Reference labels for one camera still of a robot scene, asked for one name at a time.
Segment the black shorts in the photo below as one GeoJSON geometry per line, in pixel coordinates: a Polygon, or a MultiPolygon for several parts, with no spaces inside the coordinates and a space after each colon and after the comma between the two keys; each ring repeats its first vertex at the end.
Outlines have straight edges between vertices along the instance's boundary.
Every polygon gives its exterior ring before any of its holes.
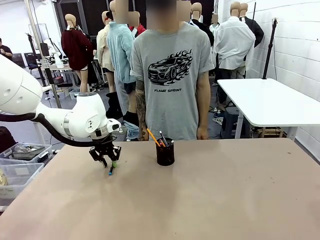
{"type": "Polygon", "coordinates": [[[124,90],[126,94],[132,93],[134,90],[136,90],[136,82],[124,83],[124,90]]]}
{"type": "Polygon", "coordinates": [[[106,68],[106,67],[103,67],[102,68],[103,69],[103,72],[104,73],[113,73],[113,71],[110,71],[108,68],[106,68]]]}

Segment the backpack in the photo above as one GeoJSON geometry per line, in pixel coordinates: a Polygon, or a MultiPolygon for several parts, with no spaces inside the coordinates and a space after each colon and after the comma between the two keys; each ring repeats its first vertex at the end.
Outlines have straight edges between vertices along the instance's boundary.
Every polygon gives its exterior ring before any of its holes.
{"type": "Polygon", "coordinates": [[[5,126],[0,126],[0,153],[11,148],[16,143],[11,132],[5,126]]]}

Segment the red jacket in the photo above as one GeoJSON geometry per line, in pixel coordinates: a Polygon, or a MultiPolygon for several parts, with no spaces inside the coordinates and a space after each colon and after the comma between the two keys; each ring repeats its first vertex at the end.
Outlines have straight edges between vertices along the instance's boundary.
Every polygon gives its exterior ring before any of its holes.
{"type": "MultiPolygon", "coordinates": [[[[134,28],[135,28],[134,26],[129,27],[131,32],[133,31],[134,28]]],[[[142,34],[146,30],[144,26],[142,26],[141,24],[136,29],[137,29],[137,34],[135,35],[135,37],[138,37],[140,34],[142,34]]]]}
{"type": "Polygon", "coordinates": [[[79,30],[64,31],[61,45],[65,55],[69,58],[69,66],[73,70],[80,71],[94,58],[94,46],[79,30]]]}

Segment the gray t-shirt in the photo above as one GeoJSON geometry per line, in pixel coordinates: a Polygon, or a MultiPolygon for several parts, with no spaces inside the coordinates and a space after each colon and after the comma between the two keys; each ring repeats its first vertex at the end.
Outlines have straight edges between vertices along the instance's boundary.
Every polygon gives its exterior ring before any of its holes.
{"type": "Polygon", "coordinates": [[[130,66],[144,81],[145,121],[154,136],[197,139],[197,79],[214,68],[206,33],[187,23],[174,34],[147,30],[134,40],[130,66]]]}

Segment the pen holder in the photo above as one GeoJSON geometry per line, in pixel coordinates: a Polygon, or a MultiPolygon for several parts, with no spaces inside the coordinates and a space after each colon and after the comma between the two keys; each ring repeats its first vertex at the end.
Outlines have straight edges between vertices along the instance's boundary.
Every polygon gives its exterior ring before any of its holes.
{"type": "Polygon", "coordinates": [[[165,140],[168,143],[167,147],[159,147],[157,144],[155,144],[156,147],[156,162],[161,166],[170,166],[174,164],[175,162],[175,151],[174,146],[175,144],[171,143],[172,139],[166,137],[165,140]]]}

